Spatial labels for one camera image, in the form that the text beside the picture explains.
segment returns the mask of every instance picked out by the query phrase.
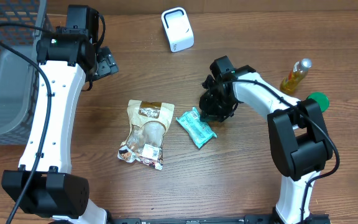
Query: plastic bin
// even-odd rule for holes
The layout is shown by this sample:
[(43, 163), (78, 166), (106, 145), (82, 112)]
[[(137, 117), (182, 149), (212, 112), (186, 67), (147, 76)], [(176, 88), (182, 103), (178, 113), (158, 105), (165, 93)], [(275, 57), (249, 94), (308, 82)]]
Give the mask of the plastic bin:
[[(46, 0), (0, 0), (0, 22), (20, 22), (52, 30)], [(0, 27), (0, 40), (36, 61), (40, 31)], [(35, 68), (0, 47), (0, 144), (27, 144), (38, 96)]]

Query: plastic bag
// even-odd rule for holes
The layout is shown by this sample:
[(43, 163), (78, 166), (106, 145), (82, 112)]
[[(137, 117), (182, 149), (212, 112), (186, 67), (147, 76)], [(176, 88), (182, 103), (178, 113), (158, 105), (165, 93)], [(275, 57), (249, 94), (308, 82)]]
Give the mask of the plastic bag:
[(201, 148), (212, 137), (218, 137), (207, 122), (200, 121), (200, 113), (195, 107), (191, 111), (186, 111), (180, 118), (177, 118), (177, 121), (189, 133), (198, 148)]
[(169, 103), (130, 100), (127, 108), (129, 136), (121, 143), (118, 159), (126, 162), (137, 160), (162, 170), (163, 136), (171, 125), (174, 107)]

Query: green cap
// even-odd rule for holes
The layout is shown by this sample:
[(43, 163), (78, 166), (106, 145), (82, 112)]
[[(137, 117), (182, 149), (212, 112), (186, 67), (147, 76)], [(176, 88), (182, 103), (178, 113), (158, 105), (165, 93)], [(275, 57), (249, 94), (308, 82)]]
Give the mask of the green cap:
[(319, 104), (321, 112), (324, 112), (329, 107), (328, 97), (324, 93), (315, 92), (308, 96), (308, 99), (314, 99)]

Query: gray bin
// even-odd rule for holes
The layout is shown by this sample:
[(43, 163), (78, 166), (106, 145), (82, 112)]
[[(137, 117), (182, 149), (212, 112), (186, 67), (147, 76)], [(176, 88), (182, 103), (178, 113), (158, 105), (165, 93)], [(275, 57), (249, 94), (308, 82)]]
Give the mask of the gray bin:
[[(46, 0), (0, 0), (0, 22), (52, 30)], [(0, 40), (36, 61), (40, 31), (0, 27)], [(0, 47), (0, 144), (27, 144), (38, 97), (38, 75), (26, 61)]]

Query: green lid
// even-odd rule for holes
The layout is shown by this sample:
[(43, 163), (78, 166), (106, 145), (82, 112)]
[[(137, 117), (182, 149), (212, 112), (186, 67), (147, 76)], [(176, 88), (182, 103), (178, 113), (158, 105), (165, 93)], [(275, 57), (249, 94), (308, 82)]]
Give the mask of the green lid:
[(329, 107), (328, 97), (324, 93), (315, 92), (308, 96), (308, 99), (314, 99), (319, 104), (321, 112), (324, 112)]

